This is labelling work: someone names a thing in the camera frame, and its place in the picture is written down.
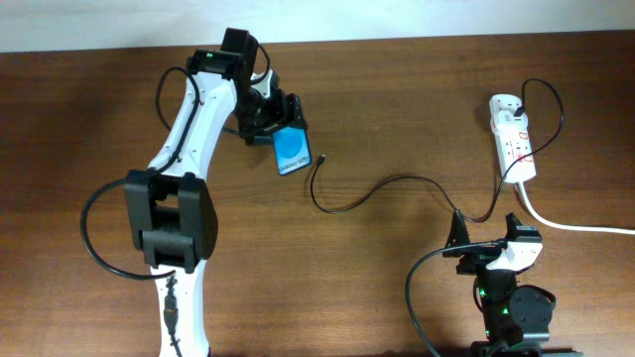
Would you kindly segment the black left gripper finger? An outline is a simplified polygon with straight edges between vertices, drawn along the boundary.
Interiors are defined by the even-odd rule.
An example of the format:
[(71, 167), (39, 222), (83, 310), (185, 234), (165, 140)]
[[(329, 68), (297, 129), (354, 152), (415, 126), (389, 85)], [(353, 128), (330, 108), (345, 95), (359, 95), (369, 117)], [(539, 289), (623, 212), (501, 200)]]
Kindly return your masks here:
[(285, 97), (284, 126), (296, 129), (307, 129), (307, 121), (304, 116), (302, 102), (299, 96), (294, 93)]
[(243, 131), (243, 140), (247, 146), (270, 146), (274, 143), (276, 128), (248, 128)]

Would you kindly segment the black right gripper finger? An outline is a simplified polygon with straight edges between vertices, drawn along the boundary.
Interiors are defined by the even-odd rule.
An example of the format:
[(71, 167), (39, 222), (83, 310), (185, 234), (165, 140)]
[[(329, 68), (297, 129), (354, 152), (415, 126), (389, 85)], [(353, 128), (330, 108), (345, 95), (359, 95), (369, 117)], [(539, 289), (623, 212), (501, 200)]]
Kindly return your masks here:
[(464, 217), (459, 210), (452, 214), (450, 230), (445, 242), (445, 257), (460, 257), (470, 243)]
[(505, 216), (505, 221), (507, 228), (505, 240), (508, 242), (516, 241), (522, 235), (522, 230), (519, 229), (522, 223), (513, 212)]

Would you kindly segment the blue Galaxy smartphone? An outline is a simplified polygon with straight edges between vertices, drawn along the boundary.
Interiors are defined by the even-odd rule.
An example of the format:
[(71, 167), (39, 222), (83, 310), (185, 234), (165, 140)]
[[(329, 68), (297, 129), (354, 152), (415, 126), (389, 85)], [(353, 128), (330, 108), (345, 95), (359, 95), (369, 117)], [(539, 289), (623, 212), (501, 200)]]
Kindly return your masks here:
[(286, 176), (308, 167), (313, 160), (307, 131), (287, 127), (273, 134), (278, 174)]

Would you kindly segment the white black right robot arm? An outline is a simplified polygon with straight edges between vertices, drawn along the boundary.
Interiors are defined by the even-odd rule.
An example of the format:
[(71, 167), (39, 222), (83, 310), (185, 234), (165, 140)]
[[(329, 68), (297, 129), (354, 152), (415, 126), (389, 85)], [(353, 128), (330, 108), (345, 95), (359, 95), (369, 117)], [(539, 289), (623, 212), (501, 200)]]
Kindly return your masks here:
[(473, 297), (480, 304), (487, 339), (470, 346), (473, 356), (540, 356), (550, 339), (549, 324), (555, 296), (540, 287), (518, 284), (518, 276), (531, 269), (543, 249), (534, 226), (524, 225), (510, 213), (506, 234), (492, 243), (469, 240), (462, 214), (452, 215), (443, 253), (458, 258), (456, 272), (473, 276)]

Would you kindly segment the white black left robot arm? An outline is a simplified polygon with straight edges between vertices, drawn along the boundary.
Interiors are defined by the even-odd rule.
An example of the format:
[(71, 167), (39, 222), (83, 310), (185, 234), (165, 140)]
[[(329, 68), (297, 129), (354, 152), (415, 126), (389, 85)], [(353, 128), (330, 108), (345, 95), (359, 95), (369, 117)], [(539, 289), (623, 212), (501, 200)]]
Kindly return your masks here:
[(277, 171), (308, 167), (312, 154), (300, 98), (257, 74), (262, 49), (197, 51), (181, 71), (186, 92), (162, 149), (124, 184), (133, 244), (151, 269), (161, 311), (163, 356), (207, 356), (203, 279), (218, 235), (207, 176), (226, 121), (248, 145), (272, 145)]

